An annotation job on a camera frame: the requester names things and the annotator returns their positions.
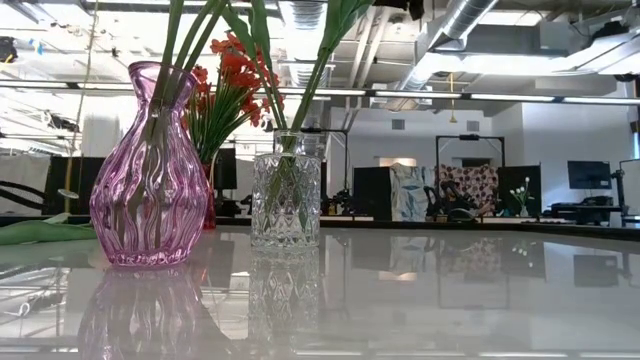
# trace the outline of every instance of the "cable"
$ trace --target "cable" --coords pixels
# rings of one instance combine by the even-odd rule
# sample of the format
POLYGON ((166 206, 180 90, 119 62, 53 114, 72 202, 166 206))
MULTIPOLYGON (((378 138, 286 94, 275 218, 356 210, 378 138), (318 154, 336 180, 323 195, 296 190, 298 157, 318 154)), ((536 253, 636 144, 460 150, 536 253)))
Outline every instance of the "cable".
MULTIPOLYGON (((76 126, 80 126, 80 116, 82 114, 82 105, 84 105, 84 97, 87 91, 87 83, 89 82, 89 75, 91 74, 91 52, 93 51, 93 42, 96 33, 96 23, 98 22, 98 3, 100 0, 96 0, 93 6, 93 23, 91 24, 91 33, 89 34, 89 54, 87 55, 87 71, 84 73, 84 80, 82 82, 82 91, 80 92, 80 104, 78 105, 78 112, 76 113, 76 126)), ((71 146, 69 148, 69 158, 67 159, 67 173, 65 175, 64 188, 67 191, 71 191, 71 170, 73 166, 73 153, 76 150, 76 138, 78 136, 78 130, 74 129, 73 137, 71 138, 71 146)), ((65 197, 64 199, 64 211, 69 212, 71 210, 70 199, 65 197)))
POLYGON ((580 31, 580 29, 578 29, 578 27, 577 27, 577 26, 575 26, 574 24, 569 23, 569 25, 570 25, 572 28, 574 28, 574 29, 576 30, 576 32, 577 32, 578 34, 580 34, 580 36, 585 37, 585 38, 587 38, 587 39, 590 39, 590 38, 591 38, 591 35, 585 35, 585 34, 583 34, 583 33, 582 33, 582 31, 580 31))

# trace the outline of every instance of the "desk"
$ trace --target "desk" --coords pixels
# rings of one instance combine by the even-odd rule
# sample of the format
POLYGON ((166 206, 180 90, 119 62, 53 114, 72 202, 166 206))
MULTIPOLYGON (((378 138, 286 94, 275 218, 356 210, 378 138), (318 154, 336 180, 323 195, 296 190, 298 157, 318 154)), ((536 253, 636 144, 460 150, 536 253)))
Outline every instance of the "desk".
POLYGON ((629 356, 640 352, 634 289, 621 275, 620 286, 574 283, 610 278, 595 265, 575 273, 574 256, 603 248, 640 261, 636 243, 504 231, 322 229, 320 248, 274 255, 251 248, 249 227, 220 226, 184 265, 137 273, 107 269, 95 241, 5 246, 0 267, 16 273, 0 287, 0 357, 629 356), (34 296, 52 303, 12 315, 34 296))
POLYGON ((609 222, 611 213, 622 212, 620 206, 591 206, 557 204, 551 206, 551 216, 553 218, 564 218, 575 220, 578 224, 609 222))

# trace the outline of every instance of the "floral fabric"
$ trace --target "floral fabric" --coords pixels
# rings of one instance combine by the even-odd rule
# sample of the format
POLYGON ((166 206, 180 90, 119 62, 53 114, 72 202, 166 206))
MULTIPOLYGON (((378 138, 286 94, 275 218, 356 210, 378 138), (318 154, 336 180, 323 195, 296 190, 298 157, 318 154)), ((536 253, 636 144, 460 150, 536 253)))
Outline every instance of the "floral fabric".
POLYGON ((493 200, 498 189, 498 170, 491 166, 460 168, 440 165, 440 182, 453 180, 462 194, 473 197, 476 205, 482 206, 493 200))

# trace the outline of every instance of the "flower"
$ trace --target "flower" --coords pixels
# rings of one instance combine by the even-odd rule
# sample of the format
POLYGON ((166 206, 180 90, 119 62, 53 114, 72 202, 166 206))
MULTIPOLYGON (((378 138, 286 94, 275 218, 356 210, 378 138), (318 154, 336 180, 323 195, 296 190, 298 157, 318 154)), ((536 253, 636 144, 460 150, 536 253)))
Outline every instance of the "flower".
POLYGON ((193 70, 191 70, 191 73, 193 74, 193 76, 196 77, 198 82, 200 83, 207 82, 207 76, 209 75, 209 71, 207 71, 207 69, 203 68, 202 66, 196 65, 193 68, 193 70))

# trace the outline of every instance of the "ceiling vent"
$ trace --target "ceiling vent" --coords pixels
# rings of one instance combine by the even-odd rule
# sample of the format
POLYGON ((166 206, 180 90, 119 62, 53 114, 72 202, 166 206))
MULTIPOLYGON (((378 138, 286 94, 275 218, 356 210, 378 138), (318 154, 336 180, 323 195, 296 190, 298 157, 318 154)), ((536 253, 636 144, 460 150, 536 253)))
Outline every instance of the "ceiling vent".
POLYGON ((480 121, 474 121, 474 120, 467 121, 467 131, 479 132, 480 131, 480 121))
POLYGON ((404 120, 403 119, 392 119, 391 120, 391 130, 404 130, 404 120))

